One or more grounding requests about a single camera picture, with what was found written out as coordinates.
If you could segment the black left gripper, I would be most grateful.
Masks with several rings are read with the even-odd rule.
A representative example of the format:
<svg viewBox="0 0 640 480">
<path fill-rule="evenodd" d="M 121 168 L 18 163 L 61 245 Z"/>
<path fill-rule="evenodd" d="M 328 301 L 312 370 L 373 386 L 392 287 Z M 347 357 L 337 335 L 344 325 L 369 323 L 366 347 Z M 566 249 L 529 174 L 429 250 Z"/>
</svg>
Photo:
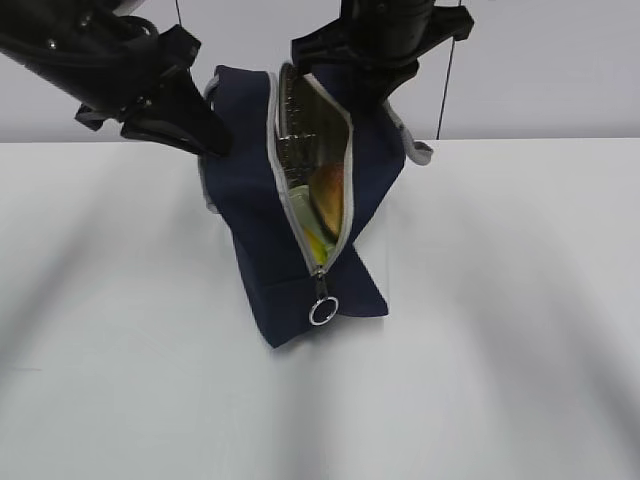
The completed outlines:
<svg viewBox="0 0 640 480">
<path fill-rule="evenodd" d="M 233 135 L 196 88 L 201 43 L 161 32 L 136 1 L 4 1 L 1 52 L 81 103 L 78 122 L 108 119 L 121 136 L 196 155 L 227 156 Z"/>
</svg>

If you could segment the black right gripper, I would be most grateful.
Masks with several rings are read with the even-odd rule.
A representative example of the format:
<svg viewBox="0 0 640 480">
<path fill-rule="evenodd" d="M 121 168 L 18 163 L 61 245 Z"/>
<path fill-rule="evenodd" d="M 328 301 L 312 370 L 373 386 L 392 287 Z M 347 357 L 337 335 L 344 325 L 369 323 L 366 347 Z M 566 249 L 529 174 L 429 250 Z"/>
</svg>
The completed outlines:
<svg viewBox="0 0 640 480">
<path fill-rule="evenodd" d="M 448 39 L 463 41 L 474 20 L 464 6 L 433 1 L 343 1 L 339 17 L 291 41 L 291 59 L 307 73 L 316 64 L 345 64 L 346 108 L 369 113 L 418 73 L 418 58 Z"/>
</svg>

